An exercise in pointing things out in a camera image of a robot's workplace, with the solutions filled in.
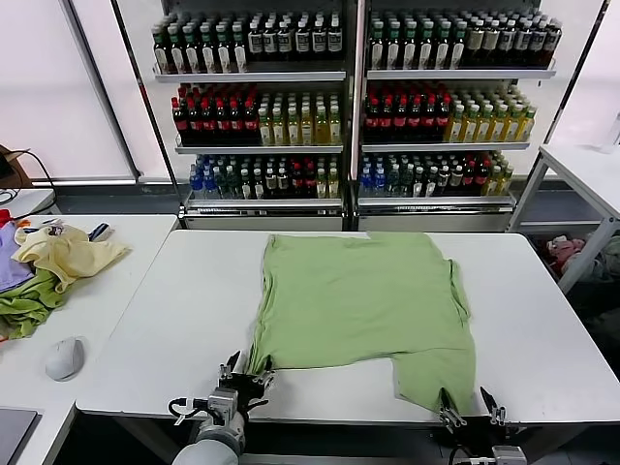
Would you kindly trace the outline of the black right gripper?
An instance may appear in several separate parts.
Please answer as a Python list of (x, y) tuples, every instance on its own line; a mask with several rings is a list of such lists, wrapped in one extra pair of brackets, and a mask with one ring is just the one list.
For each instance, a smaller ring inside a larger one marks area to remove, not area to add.
[(439, 418), (449, 433), (457, 430), (457, 444), (464, 449), (491, 449), (493, 446), (515, 445), (516, 436), (523, 427), (506, 423), (506, 407), (484, 387), (480, 387), (481, 399), (489, 416), (462, 417), (451, 401), (447, 390), (439, 392)]

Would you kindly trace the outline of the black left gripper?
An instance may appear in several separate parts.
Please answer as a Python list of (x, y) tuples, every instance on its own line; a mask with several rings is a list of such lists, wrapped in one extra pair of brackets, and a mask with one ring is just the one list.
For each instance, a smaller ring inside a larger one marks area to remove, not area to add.
[(219, 367), (219, 388), (234, 390), (237, 396), (239, 412), (251, 410), (266, 405), (268, 399), (265, 392), (274, 380), (274, 370), (264, 370), (257, 375), (234, 373), (241, 351), (231, 355), (228, 360)]

